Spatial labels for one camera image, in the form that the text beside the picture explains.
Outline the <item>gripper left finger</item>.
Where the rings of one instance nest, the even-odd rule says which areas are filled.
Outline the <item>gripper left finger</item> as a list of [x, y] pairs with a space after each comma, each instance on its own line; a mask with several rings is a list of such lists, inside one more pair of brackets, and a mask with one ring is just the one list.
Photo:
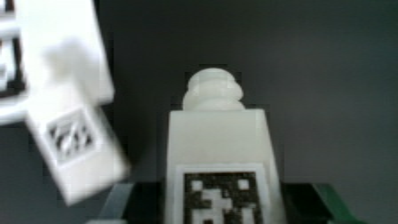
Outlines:
[[164, 224], [164, 184], [116, 184], [100, 215], [86, 224]]

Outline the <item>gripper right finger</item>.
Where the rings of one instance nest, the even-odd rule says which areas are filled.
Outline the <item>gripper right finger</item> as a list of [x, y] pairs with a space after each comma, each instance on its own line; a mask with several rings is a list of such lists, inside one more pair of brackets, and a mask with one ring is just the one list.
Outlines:
[[285, 183], [283, 198], [288, 224], [368, 224], [354, 216], [331, 184]]

